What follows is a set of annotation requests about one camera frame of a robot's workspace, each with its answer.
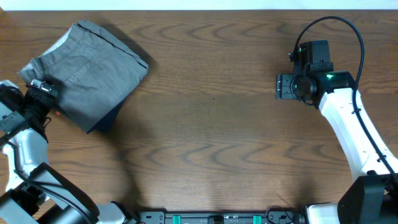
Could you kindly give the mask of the grey shorts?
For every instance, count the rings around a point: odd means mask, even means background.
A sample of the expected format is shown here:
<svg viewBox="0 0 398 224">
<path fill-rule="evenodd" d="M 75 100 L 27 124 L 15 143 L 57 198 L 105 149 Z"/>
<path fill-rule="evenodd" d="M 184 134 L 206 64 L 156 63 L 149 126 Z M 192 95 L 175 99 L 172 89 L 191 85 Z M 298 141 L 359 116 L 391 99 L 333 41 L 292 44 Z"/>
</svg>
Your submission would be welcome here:
<svg viewBox="0 0 398 224">
<path fill-rule="evenodd" d="M 89 131 L 147 75 L 149 66 L 105 28 L 78 21 L 41 56 L 19 72 L 50 82 L 58 90 L 57 108 L 82 131 Z"/>
</svg>

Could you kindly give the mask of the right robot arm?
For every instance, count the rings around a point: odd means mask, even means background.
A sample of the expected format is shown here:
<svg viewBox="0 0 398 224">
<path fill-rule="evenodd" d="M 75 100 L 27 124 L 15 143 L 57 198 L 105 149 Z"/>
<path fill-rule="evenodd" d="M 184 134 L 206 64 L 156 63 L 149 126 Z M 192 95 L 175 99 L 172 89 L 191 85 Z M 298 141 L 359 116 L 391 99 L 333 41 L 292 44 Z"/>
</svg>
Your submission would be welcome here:
<svg viewBox="0 0 398 224">
<path fill-rule="evenodd" d="M 304 42 L 290 57 L 292 73 L 277 76 L 275 97 L 299 100 L 320 110 L 347 158 L 353 184 L 336 203 L 308 205 L 305 223 L 397 223 L 397 184 L 382 163 L 397 170 L 397 158 L 384 144 L 354 90 L 348 71 L 335 71 L 325 40 Z"/>
</svg>

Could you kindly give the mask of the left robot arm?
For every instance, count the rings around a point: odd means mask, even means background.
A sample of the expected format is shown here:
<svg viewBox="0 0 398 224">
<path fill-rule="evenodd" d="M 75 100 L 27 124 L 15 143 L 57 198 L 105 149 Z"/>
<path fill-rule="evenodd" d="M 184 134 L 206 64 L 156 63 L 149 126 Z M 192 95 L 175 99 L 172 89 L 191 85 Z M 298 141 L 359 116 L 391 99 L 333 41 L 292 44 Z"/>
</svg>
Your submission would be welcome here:
<svg viewBox="0 0 398 224">
<path fill-rule="evenodd" d="M 1 152 L 9 180 L 1 196 L 6 223 L 139 223 L 120 203 L 97 205 L 76 185 L 50 167 L 45 135 L 48 113 L 58 92 L 33 80 L 26 93 L 1 82 Z"/>
</svg>

